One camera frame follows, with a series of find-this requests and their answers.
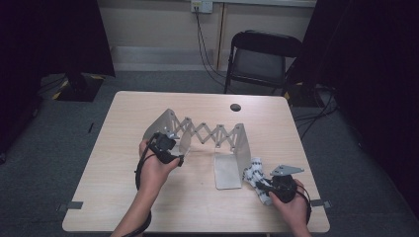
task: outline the chair backrest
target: chair backrest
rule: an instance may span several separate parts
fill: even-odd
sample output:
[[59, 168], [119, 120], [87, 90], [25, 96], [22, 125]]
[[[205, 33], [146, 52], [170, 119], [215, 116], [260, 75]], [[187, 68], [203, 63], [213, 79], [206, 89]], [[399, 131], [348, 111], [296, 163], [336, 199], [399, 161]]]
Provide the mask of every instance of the chair backrest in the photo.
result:
[[241, 48], [285, 57], [297, 57], [301, 42], [289, 36], [258, 31], [245, 31], [236, 34], [231, 41], [231, 53]]

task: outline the person's left hand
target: person's left hand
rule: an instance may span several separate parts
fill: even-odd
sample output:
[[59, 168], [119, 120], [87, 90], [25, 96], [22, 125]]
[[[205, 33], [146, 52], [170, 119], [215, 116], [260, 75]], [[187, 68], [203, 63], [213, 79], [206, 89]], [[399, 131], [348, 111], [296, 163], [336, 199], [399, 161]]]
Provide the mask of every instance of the person's left hand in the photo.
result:
[[[148, 140], [142, 140], [139, 143], [139, 156], [141, 157], [142, 152], [147, 146]], [[150, 149], [144, 157], [154, 154]], [[163, 164], [156, 155], [148, 158], [141, 169], [140, 186], [139, 188], [149, 195], [156, 196], [160, 192], [161, 187], [167, 180], [170, 172], [174, 170], [180, 161], [180, 158], [174, 159], [169, 164]]]

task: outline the hand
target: hand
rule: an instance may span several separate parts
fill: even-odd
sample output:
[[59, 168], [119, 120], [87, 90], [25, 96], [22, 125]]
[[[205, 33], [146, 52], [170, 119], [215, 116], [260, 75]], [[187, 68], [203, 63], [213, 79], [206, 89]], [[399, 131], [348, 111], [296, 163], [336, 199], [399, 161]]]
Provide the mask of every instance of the hand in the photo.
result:
[[[299, 180], [295, 180], [298, 185], [297, 190], [304, 194], [303, 184]], [[269, 197], [272, 200], [274, 207], [282, 214], [284, 222], [290, 227], [293, 235], [296, 236], [311, 236], [306, 225], [307, 206], [303, 197], [296, 194], [292, 201], [283, 203], [280, 199], [269, 192]]]
[[[142, 153], [147, 146], [148, 140], [142, 140], [139, 143], [139, 156], [141, 157]], [[154, 153], [148, 149], [144, 157], [153, 155]], [[163, 164], [156, 155], [148, 158], [141, 169], [140, 176], [140, 189], [151, 196], [157, 196], [161, 187], [167, 180], [170, 172], [174, 170], [179, 163], [180, 159], [176, 158], [169, 164]]]

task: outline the table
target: table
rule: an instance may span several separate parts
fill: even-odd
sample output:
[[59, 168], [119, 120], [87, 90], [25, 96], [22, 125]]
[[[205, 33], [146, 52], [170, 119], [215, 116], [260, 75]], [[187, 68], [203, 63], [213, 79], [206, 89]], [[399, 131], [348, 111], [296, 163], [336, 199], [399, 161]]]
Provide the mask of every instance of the table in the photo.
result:
[[[230, 109], [239, 104], [240, 112]], [[269, 173], [280, 163], [303, 168], [293, 175], [311, 199], [320, 198], [299, 140], [287, 101], [281, 97], [152, 92], [118, 92], [111, 104], [62, 227], [70, 232], [112, 232], [135, 193], [134, 170], [138, 143], [148, 127], [166, 109], [179, 120], [223, 124], [226, 129], [244, 123], [252, 157], [261, 157]], [[273, 206], [263, 205], [253, 188], [219, 191], [213, 172], [214, 144], [192, 139], [182, 167], [169, 176], [152, 207], [147, 232], [171, 233], [277, 233], [288, 232]], [[326, 232], [329, 222], [323, 206], [313, 208], [311, 232]]]

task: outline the person's right hand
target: person's right hand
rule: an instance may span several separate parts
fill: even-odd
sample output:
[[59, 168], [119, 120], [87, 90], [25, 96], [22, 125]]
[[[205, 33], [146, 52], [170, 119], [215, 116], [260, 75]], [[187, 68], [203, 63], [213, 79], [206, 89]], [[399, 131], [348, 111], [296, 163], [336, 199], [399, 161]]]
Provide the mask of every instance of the person's right hand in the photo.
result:
[[[303, 184], [299, 180], [295, 180], [298, 185], [297, 190], [304, 194]], [[272, 192], [269, 192], [269, 197], [272, 200], [274, 207], [282, 214], [284, 222], [290, 227], [295, 237], [299, 236], [311, 236], [307, 225], [307, 204], [304, 197], [296, 194], [292, 201], [283, 203], [280, 199]]]

